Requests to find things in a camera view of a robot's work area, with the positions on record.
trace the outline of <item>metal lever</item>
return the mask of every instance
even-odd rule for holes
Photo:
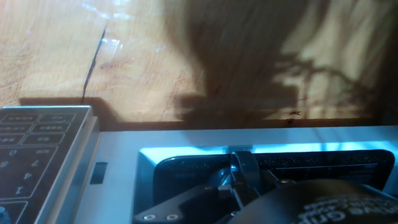
[[[251,152],[236,151],[231,155],[231,174],[236,183],[246,184],[259,195],[264,194],[261,171]]]

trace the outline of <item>silver panel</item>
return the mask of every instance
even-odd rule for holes
[[[74,182],[75,178],[80,179],[78,174],[75,175],[75,172],[81,169],[79,166],[86,166],[85,164],[90,163],[94,147],[92,149],[87,149],[86,145],[92,132],[94,132],[94,138],[98,138],[99,135],[98,120],[96,117],[92,117],[91,109],[87,112],[82,124],[36,219],[35,223],[37,224],[71,223],[73,221],[73,214],[78,205],[81,192],[81,190],[76,192],[76,188],[82,189],[84,186],[84,181]],[[65,220],[58,219],[61,213],[63,217],[68,218]]]
[[[385,149],[397,157],[397,140],[396,126],[103,133],[94,162],[108,162],[104,181],[86,183],[75,224],[130,224],[133,201],[152,200],[154,167],[169,157],[224,154],[238,145],[253,145],[254,153]],[[385,192],[398,194],[397,175],[396,161]]]

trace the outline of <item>black mechanism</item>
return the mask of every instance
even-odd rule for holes
[[[208,182],[172,196],[165,191],[173,184],[166,185],[163,195],[155,189],[155,206],[135,214],[133,223],[398,222],[398,200],[378,190],[386,183],[394,156],[382,150],[344,152],[344,157],[339,157],[342,155],[342,152],[256,155],[236,151],[231,155],[196,156],[195,161],[192,157],[167,160],[158,165],[155,178],[159,174],[163,178],[170,177],[167,170],[171,169],[174,178],[169,181],[175,181],[174,184],[181,184],[184,179],[193,180],[193,177],[208,179]],[[184,161],[184,169],[176,166],[178,160],[180,164]],[[193,163],[199,167],[195,175],[192,174]],[[220,169],[207,173],[215,168]],[[298,179],[288,178],[295,175]],[[325,179],[330,177],[343,180]],[[179,190],[187,185],[180,185]]]
[[[0,224],[35,223],[88,110],[0,110]]]

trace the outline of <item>wooden surface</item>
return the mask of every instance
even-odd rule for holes
[[[372,118],[396,4],[0,0],[0,105],[80,104],[88,77],[105,130]]]

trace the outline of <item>black knob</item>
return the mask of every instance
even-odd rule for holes
[[[10,216],[2,206],[0,206],[0,224],[11,224]]]

